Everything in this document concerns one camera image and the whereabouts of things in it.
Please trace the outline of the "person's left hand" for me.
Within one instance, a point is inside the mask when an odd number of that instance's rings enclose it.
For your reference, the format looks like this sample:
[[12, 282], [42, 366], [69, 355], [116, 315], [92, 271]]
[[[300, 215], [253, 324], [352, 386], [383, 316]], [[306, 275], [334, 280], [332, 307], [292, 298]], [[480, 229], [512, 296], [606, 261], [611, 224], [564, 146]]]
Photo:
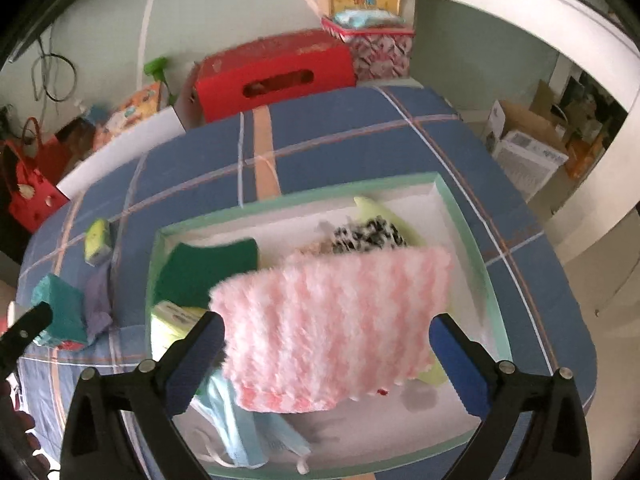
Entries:
[[37, 454], [39, 441], [30, 433], [32, 418], [17, 411], [10, 398], [9, 383], [1, 381], [1, 478], [47, 479], [50, 464]]

